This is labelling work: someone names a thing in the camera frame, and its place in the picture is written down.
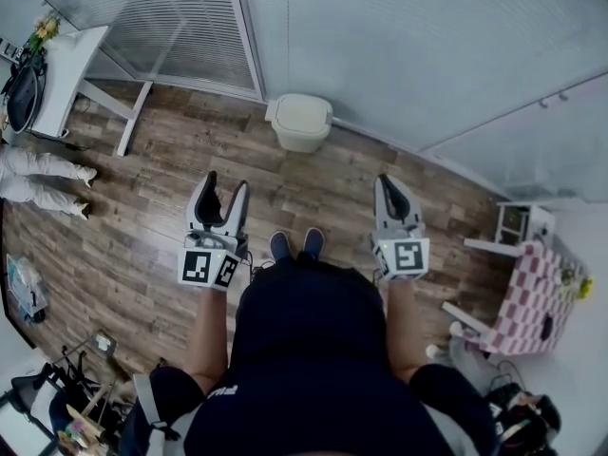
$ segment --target vase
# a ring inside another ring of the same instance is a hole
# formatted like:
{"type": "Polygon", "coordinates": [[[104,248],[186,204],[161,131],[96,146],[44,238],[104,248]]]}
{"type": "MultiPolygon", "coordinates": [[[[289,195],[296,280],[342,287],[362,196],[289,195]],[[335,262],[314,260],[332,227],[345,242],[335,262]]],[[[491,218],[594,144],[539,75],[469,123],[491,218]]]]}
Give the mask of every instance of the vase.
{"type": "Polygon", "coordinates": [[[46,50],[72,50],[76,47],[73,35],[59,34],[43,43],[46,50]]]}

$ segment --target table with checkered tablecloth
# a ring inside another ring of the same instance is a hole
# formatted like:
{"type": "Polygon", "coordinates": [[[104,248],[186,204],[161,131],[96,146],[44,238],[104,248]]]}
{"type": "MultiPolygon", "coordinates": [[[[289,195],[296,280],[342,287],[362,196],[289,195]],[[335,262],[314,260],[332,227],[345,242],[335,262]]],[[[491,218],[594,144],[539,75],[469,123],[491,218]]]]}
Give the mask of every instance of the table with checkered tablecloth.
{"type": "Polygon", "coordinates": [[[503,304],[494,326],[481,334],[464,329],[463,336],[484,352],[523,354],[549,352],[560,341],[577,292],[561,289],[563,269],[575,274],[581,267],[546,248],[539,241],[520,244],[503,304]],[[553,329],[546,339],[542,331],[547,317],[553,329]]]}

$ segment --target trash can lid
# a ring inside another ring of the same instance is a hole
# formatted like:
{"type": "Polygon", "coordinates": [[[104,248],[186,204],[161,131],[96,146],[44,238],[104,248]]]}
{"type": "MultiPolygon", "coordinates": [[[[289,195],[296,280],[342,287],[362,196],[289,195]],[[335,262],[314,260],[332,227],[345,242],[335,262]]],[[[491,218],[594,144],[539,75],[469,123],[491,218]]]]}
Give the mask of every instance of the trash can lid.
{"type": "Polygon", "coordinates": [[[333,109],[328,102],[315,96],[287,94],[277,100],[275,116],[285,130],[318,135],[331,124],[333,109]]]}

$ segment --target forearm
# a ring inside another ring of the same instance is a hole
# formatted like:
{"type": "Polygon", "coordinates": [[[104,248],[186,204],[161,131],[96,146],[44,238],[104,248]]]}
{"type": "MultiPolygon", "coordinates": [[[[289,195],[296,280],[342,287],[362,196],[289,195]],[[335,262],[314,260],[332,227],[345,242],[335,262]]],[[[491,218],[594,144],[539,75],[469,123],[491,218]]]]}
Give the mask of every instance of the forearm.
{"type": "Polygon", "coordinates": [[[203,289],[183,365],[208,394],[228,368],[226,293],[203,289]]]}
{"type": "Polygon", "coordinates": [[[399,279],[389,283],[387,348],[393,374],[406,383],[428,363],[412,280],[399,279]]]}

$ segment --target shirt sleeve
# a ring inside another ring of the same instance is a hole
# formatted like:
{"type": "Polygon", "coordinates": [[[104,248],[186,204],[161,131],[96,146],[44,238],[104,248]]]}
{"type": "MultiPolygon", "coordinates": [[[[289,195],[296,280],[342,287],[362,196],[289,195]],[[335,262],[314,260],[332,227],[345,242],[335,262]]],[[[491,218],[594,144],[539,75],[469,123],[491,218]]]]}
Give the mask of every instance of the shirt sleeve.
{"type": "MultiPolygon", "coordinates": [[[[150,373],[150,384],[157,411],[169,426],[205,400],[199,384],[180,369],[173,367],[155,369],[150,373]]],[[[137,400],[124,422],[119,454],[145,455],[151,432],[142,406],[137,400]]]]}
{"type": "Polygon", "coordinates": [[[481,456],[498,453],[500,443],[488,403],[459,371],[426,365],[414,373],[409,387],[422,402],[451,417],[481,456]]]}

